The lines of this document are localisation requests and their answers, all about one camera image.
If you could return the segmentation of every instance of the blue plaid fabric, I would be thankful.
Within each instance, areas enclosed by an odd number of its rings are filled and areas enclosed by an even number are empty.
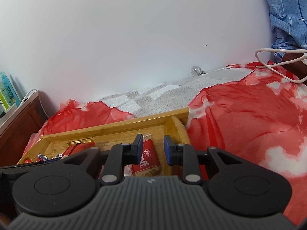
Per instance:
[[[307,49],[307,0],[267,0],[277,49]],[[282,54],[275,53],[276,63]]]

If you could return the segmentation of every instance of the gray towel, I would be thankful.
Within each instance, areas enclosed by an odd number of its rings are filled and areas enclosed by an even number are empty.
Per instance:
[[[121,111],[134,114],[135,117],[144,117],[187,107],[202,88],[239,81],[251,71],[245,68],[218,70],[197,77],[111,95],[101,100],[108,106],[116,106]]]

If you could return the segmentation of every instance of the white wall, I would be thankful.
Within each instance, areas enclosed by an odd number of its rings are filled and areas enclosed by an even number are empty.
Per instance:
[[[23,95],[44,91],[49,114],[253,61],[271,42],[266,0],[0,0],[0,67]]]

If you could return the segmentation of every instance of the brown wooden cabinet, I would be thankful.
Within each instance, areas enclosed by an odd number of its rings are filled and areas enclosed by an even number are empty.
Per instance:
[[[0,135],[0,166],[17,164],[30,136],[38,132],[44,120],[36,111],[36,103],[29,103]]]

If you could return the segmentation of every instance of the gray ribbed surface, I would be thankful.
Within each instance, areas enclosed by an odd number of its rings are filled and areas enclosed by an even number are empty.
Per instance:
[[[55,218],[21,214],[9,228],[288,230],[294,227],[282,214],[262,219],[231,215],[213,204],[200,186],[183,184],[177,176],[154,177],[154,180],[127,177],[119,185],[100,189],[93,201],[73,214]]]

